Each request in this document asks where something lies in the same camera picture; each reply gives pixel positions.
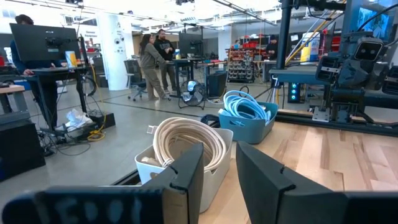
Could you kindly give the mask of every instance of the shelving unit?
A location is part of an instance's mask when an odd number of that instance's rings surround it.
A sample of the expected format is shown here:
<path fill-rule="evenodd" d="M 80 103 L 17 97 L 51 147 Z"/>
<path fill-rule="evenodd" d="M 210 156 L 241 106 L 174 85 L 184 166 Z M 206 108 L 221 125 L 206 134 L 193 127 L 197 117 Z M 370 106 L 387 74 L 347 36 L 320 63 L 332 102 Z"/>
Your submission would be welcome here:
<path fill-rule="evenodd" d="M 254 82 L 254 56 L 257 48 L 226 49 L 229 58 L 228 82 Z"/>

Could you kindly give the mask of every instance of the white pillar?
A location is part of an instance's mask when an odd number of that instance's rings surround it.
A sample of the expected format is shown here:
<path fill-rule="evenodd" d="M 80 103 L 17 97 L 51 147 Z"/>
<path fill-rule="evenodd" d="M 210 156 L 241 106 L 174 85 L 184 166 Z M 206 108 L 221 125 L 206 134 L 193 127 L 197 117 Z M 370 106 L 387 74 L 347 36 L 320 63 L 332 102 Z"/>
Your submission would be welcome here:
<path fill-rule="evenodd" d="M 126 46 L 119 16 L 114 14 L 97 13 L 99 36 L 101 37 L 101 53 L 104 70 L 108 80 L 109 90 L 125 90 L 127 71 L 124 66 Z"/>
<path fill-rule="evenodd" d="M 218 59 L 224 60 L 226 59 L 227 53 L 225 49 L 231 47 L 231 28 L 226 27 L 225 30 L 218 32 Z"/>
<path fill-rule="evenodd" d="M 121 20 L 121 27 L 123 30 L 124 46 L 126 47 L 126 57 L 131 58 L 131 56 L 134 55 L 131 18 L 126 16 L 123 17 L 123 19 Z"/>

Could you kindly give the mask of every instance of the office chair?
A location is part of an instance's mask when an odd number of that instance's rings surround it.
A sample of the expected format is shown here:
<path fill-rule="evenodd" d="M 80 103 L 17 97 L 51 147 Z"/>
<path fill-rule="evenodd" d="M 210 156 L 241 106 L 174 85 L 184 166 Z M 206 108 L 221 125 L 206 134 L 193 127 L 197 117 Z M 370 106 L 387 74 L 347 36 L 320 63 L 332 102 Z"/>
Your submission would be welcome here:
<path fill-rule="evenodd" d="M 124 66 L 126 66 L 127 76 L 127 87 L 136 88 L 137 94 L 134 96 L 129 95 L 127 98 L 130 100 L 132 98 L 133 101 L 136 101 L 136 97 L 139 96 L 142 98 L 143 93 L 147 93 L 145 89 L 147 88 L 147 83 L 145 79 L 142 78 L 141 68 L 138 64 L 138 61 L 135 59 L 125 60 Z"/>

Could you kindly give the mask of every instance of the man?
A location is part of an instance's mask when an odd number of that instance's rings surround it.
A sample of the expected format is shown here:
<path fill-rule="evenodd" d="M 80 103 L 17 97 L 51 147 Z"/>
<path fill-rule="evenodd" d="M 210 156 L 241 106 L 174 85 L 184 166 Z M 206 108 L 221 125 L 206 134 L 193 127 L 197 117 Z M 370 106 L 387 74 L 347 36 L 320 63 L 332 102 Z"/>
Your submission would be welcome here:
<path fill-rule="evenodd" d="M 34 25 L 33 20 L 27 15 L 19 15 L 15 17 L 15 20 L 18 24 L 25 24 L 25 25 Z M 11 42 L 11 54 L 12 54 L 12 61 L 14 65 L 17 67 L 18 72 L 22 75 L 34 75 L 34 72 L 31 69 L 35 68 L 50 68 L 50 67 L 62 67 L 61 63 L 58 61 L 52 60 L 45 60 L 45 61 L 28 61 L 22 62 L 19 58 L 18 50 L 15 45 L 15 42 Z M 47 123 L 49 127 L 56 127 L 57 126 L 57 84 L 55 82 L 50 83 L 43 83 L 43 92 L 44 92 L 44 99 L 41 99 L 39 87 L 36 82 L 29 82 L 30 88 L 32 90 L 33 96 L 40 107 L 42 115 L 45 117 L 45 110 L 49 112 L 50 122 Z"/>
<path fill-rule="evenodd" d="M 275 35 L 271 35 L 270 43 L 267 45 L 266 52 L 269 54 L 269 60 L 276 60 L 278 57 L 278 41 Z"/>
<path fill-rule="evenodd" d="M 159 38 L 157 38 L 155 40 L 156 50 L 160 53 L 160 55 L 163 57 L 164 60 L 172 61 L 173 53 L 175 51 L 172 43 L 166 39 L 166 33 L 163 29 L 158 31 L 158 35 L 159 35 Z M 164 92 L 170 93 L 169 89 L 168 89 L 169 84 L 167 84 L 166 73 L 169 74 L 170 82 L 172 83 L 173 92 L 177 91 L 177 87 L 176 87 L 176 83 L 175 83 L 174 66 L 168 65 L 168 64 L 161 65 L 160 71 L 162 73 L 162 84 L 163 84 Z"/>

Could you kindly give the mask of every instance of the coiled white cable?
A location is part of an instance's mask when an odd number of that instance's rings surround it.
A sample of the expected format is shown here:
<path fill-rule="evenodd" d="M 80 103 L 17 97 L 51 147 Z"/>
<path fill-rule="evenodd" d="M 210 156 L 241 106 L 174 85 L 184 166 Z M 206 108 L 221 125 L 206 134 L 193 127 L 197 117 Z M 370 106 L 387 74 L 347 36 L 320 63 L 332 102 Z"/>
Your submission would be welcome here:
<path fill-rule="evenodd" d="M 162 167 L 174 161 L 170 147 L 177 140 L 203 143 L 204 157 L 209 160 L 205 171 L 217 169 L 227 151 L 223 138 L 213 128 L 193 119 L 169 118 L 157 127 L 153 141 L 156 159 Z"/>

